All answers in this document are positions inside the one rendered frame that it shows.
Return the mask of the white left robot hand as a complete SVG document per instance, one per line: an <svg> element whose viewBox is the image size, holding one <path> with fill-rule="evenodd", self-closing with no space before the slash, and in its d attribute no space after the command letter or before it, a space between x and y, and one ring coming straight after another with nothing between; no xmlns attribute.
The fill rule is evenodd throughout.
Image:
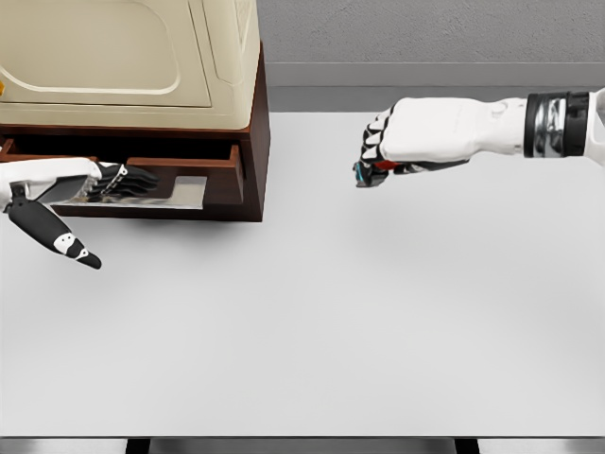
<svg viewBox="0 0 605 454"><path fill-rule="evenodd" d="M50 203L142 196L160 178L140 167L89 158L48 158L0 164L0 212L47 250L98 270L90 253Z"/></svg>

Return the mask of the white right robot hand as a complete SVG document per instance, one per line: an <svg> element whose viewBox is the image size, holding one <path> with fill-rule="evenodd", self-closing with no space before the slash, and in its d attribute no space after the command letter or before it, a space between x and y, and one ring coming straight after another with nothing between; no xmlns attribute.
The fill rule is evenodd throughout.
<svg viewBox="0 0 605 454"><path fill-rule="evenodd" d="M358 161L391 161L396 167L389 174L465 164L478 152L476 121L482 108L468 98L404 97L367 125Z"/></svg>

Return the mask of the brown drawer with metal handle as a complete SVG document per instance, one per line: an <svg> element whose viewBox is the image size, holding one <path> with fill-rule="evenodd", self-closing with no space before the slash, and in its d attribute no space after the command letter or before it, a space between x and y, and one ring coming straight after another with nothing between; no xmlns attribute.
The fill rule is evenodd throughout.
<svg viewBox="0 0 605 454"><path fill-rule="evenodd" d="M139 166L156 175L161 181L152 198L166 198L176 183L204 177L204 208L243 202L240 147L230 141L20 134L4 141L0 163L75 156Z"/></svg>

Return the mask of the cream cabinet top housing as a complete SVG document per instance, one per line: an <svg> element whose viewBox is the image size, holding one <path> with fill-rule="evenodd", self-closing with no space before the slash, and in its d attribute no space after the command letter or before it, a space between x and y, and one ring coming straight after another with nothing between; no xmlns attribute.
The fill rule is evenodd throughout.
<svg viewBox="0 0 605 454"><path fill-rule="evenodd" d="M0 124L239 130L256 0L0 0Z"/></svg>

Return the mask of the brown wooden cabinet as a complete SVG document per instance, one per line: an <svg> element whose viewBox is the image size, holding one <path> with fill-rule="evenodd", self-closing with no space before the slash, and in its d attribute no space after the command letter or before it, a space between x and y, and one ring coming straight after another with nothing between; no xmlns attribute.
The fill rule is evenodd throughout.
<svg viewBox="0 0 605 454"><path fill-rule="evenodd" d="M259 221L263 217L268 174L270 126L267 84L262 45L251 106L249 124L239 130L223 129L158 129L132 127L69 127L0 124L0 150L4 141L20 134L55 136L102 136L145 138L191 138L222 140L240 147L244 175L243 202L204 208L206 179L193 177L176 183L166 198L152 198L150 193L135 197L105 197L99 201L83 198L50 203L58 216L101 218L151 218L186 220Z"/></svg>

